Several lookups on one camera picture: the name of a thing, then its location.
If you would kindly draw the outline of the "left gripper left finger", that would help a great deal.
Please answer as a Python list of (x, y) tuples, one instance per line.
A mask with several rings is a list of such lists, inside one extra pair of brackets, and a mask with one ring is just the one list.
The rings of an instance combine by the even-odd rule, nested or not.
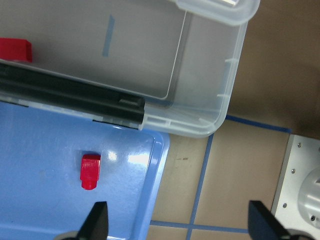
[(108, 204), (95, 202), (76, 234), (76, 240), (106, 240), (109, 233)]

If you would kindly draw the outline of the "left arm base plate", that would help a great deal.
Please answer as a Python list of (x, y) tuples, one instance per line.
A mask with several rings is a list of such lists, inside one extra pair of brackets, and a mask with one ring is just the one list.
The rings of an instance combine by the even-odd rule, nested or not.
[(271, 212), (287, 229), (320, 237), (320, 141), (290, 135)]

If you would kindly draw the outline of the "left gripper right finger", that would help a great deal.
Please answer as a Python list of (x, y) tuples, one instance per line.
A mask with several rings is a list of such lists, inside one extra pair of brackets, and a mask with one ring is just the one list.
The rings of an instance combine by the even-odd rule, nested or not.
[(252, 240), (290, 240), (291, 234), (259, 200), (248, 203), (248, 234)]

